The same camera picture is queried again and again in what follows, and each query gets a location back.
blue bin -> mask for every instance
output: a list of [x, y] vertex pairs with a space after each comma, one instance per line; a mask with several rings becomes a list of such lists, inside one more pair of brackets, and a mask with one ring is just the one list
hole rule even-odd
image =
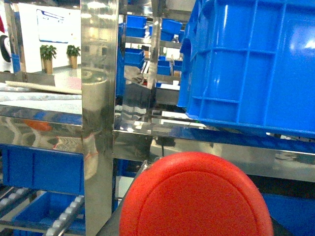
[[174, 20], [163, 19], [162, 32], [170, 34], [179, 34], [182, 28], [182, 23]]
[[5, 185], [84, 195], [82, 154], [15, 145], [0, 149]]
[[166, 56], [159, 56], [158, 59], [159, 60], [166, 60]]
[[171, 63], [167, 60], [159, 60], [157, 62], [157, 73], [159, 75], [170, 75]]
[[149, 36], [152, 36], [153, 26], [149, 26]]
[[315, 236], [315, 200], [264, 194], [270, 215], [295, 236]]
[[174, 38], [173, 33], [161, 32], [161, 40], [162, 41], [172, 41]]
[[182, 71], [183, 61], [181, 60], [175, 60], [173, 65], [173, 71]]
[[125, 62], [120, 49], [117, 51], [117, 73], [116, 73], [116, 96], [123, 96], [125, 93]]
[[127, 27], [144, 28], [147, 18], [143, 16], [127, 16]]
[[[149, 35], [152, 36], [152, 26], [149, 26]], [[161, 40], [162, 41], [172, 41], [174, 39], [173, 33], [161, 32]]]
[[146, 36], [146, 28], [127, 27], [126, 36], [144, 38]]
[[195, 60], [181, 87], [190, 88], [187, 115], [315, 137], [314, 9], [309, 0], [198, 0], [184, 37]]
[[[118, 29], [118, 45], [122, 41], [122, 36], [124, 34], [124, 23], [119, 24]], [[117, 48], [117, 73], [116, 73], [116, 96], [122, 96], [125, 92], [125, 60], [120, 51], [120, 47]]]
[[183, 38], [184, 38], [184, 35], [185, 35], [185, 31], [184, 30], [181, 30], [179, 35], [178, 35], [178, 41], [181, 43], [183, 41]]
[[[60, 214], [71, 204], [75, 196], [46, 192], [37, 197], [30, 205], [17, 214], [13, 222], [31, 222], [51, 226]], [[85, 231], [85, 211], [81, 212], [82, 219], [76, 219], [69, 227], [75, 231]], [[14, 230], [14, 236], [42, 236], [42, 233], [33, 233], [23, 230]]]
[[144, 50], [135, 48], [126, 48], [125, 65], [142, 68], [144, 64]]

metal surface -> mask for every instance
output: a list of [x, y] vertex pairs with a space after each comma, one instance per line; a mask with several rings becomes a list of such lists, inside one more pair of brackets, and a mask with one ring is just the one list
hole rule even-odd
[[[173, 125], [151, 124], [140, 121], [125, 122], [120, 131], [115, 131], [114, 157], [130, 160], [151, 159], [183, 151], [201, 151], [220, 156], [242, 169], [248, 175], [277, 177], [315, 182], [314, 147], [306, 152], [232, 145], [237, 138], [245, 139], [240, 134], [226, 133], [226, 143], [219, 131], [187, 128]], [[159, 139], [164, 138], [162, 148]], [[293, 146], [296, 141], [288, 142]]]
[[[139, 177], [139, 175], [145, 171], [148, 168], [149, 164], [147, 161], [145, 161], [139, 171], [137, 172], [137, 175], [133, 179], [132, 183]], [[123, 197], [122, 201], [120, 202], [119, 206], [117, 209], [114, 211], [113, 215], [111, 218], [106, 222], [106, 224], [101, 228], [101, 230], [97, 233], [96, 236], [119, 236], [119, 222], [120, 222], [120, 215], [122, 212], [122, 207], [124, 204], [124, 199]]]
[[[0, 144], [82, 153], [81, 126], [59, 123], [58, 119], [65, 114], [10, 106], [0, 106], [0, 114], [0, 133], [5, 134], [0, 136]], [[44, 119], [35, 120], [41, 114], [45, 114]], [[50, 128], [36, 129], [42, 125]]]
[[20, 12], [19, 5], [17, 3], [4, 3], [5, 16], [8, 24], [8, 33], [11, 44], [11, 53], [19, 56], [20, 60], [20, 73], [17, 73], [16, 76], [20, 78], [17, 81], [27, 82], [26, 74], [26, 62], [24, 55], [24, 46], [22, 38], [22, 28], [20, 21]]
[[181, 43], [177, 42], [170, 42], [170, 41], [161, 41], [160, 42], [160, 47], [165, 47], [165, 48], [175, 48], [175, 49], [180, 49], [182, 46]]
[[173, 84], [173, 81], [179, 81], [181, 82], [181, 77], [176, 77], [176, 76], [168, 76], [168, 75], [157, 75], [157, 81], [163, 81], [166, 82], [167, 84]]
[[[126, 42], [127, 43], [151, 44], [151, 41], [152, 40], [150, 38], [126, 37]], [[165, 47], [165, 48], [180, 49], [182, 44], [181, 43], [177, 43], [177, 42], [170, 42], [170, 41], [162, 41], [162, 40], [160, 40], [159, 46], [160, 47]]]
[[156, 89], [156, 103], [176, 106], [178, 102], [179, 91], [157, 88]]
[[[48, 230], [46, 225], [40, 223], [31, 223], [31, 222], [11, 222], [0, 220], [0, 225], [6, 227], [7, 229], [23, 230], [23, 231], [32, 231], [37, 233], [45, 233]], [[65, 236], [84, 236], [85, 234], [79, 231], [69, 230], [64, 233]]]
[[148, 77], [148, 89], [152, 90], [152, 96], [155, 94], [155, 85], [156, 85], [156, 75], [158, 71], [158, 56], [159, 56], [159, 47], [161, 39], [161, 27], [162, 27], [162, 18], [154, 17], [153, 18], [153, 28], [152, 28], [152, 40], [150, 47], [150, 66], [149, 66], [149, 77]]
[[[118, 0], [81, 1], [82, 48], [103, 45], [102, 54], [82, 52], [82, 60], [94, 58], [82, 68], [82, 73], [92, 73], [97, 82], [82, 84], [83, 103], [83, 154], [85, 165], [86, 234], [94, 236], [111, 216], [113, 175], [113, 123], [115, 107], [115, 79], [118, 46]], [[98, 61], [104, 62], [99, 67]]]
[[12, 73], [0, 72], [0, 83], [5, 81], [17, 81], [17, 76]]

blue storage box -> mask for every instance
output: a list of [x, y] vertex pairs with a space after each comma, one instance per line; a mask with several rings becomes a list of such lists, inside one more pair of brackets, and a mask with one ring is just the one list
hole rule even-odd
[[157, 62], [157, 73], [159, 75], [170, 75], [171, 63], [167, 60], [159, 60]]
[[159, 60], [166, 60], [166, 56], [159, 56], [158, 59]]
[[5, 185], [84, 195], [82, 154], [15, 145], [0, 149]]
[[181, 60], [175, 60], [173, 65], [173, 71], [182, 71], [183, 61]]
[[181, 30], [179, 35], [178, 35], [178, 41], [181, 43], [183, 41], [183, 38], [184, 38], [184, 35], [185, 35], [185, 31], [184, 30]]
[[[47, 225], [48, 227], [57, 220], [61, 213], [71, 204], [75, 196], [46, 192], [37, 197], [30, 205], [17, 214], [13, 222], [31, 222]], [[69, 229], [85, 231], [85, 211], [81, 212], [81, 219], [76, 219]], [[14, 230], [14, 236], [41, 236], [42, 233], [34, 233], [23, 230]]]
[[270, 215], [295, 236], [315, 236], [315, 200], [263, 194]]
[[182, 28], [182, 23], [174, 20], [163, 19], [162, 32], [170, 34], [179, 34]]
[[[152, 26], [149, 26], [149, 33], [150, 36], [152, 36]], [[174, 38], [174, 34], [173, 33], [167, 33], [167, 32], [161, 32], [161, 40], [162, 41], [172, 41]]]
[[174, 38], [173, 33], [161, 32], [161, 40], [162, 41], [172, 41]]
[[127, 27], [126, 36], [144, 38], [146, 36], [146, 28]]
[[[118, 45], [122, 41], [122, 35], [124, 34], [124, 23], [119, 24], [118, 30]], [[123, 96], [125, 92], [125, 60], [123, 58], [120, 47], [117, 48], [117, 73], [116, 73], [116, 96]]]
[[143, 16], [127, 16], [127, 27], [144, 28], [147, 18]]
[[138, 67], [139, 69], [142, 69], [143, 64], [144, 64], [144, 59], [140, 62], [137, 62], [137, 63], [126, 63], [125, 62], [125, 65], [135, 66], [135, 67]]
[[120, 49], [117, 50], [116, 96], [125, 93], [125, 62]]
[[135, 48], [126, 48], [125, 65], [142, 68], [144, 64], [144, 50]]
[[149, 36], [152, 36], [153, 26], [149, 26]]
[[185, 36], [188, 116], [315, 137], [314, 10], [309, 0], [198, 0]]

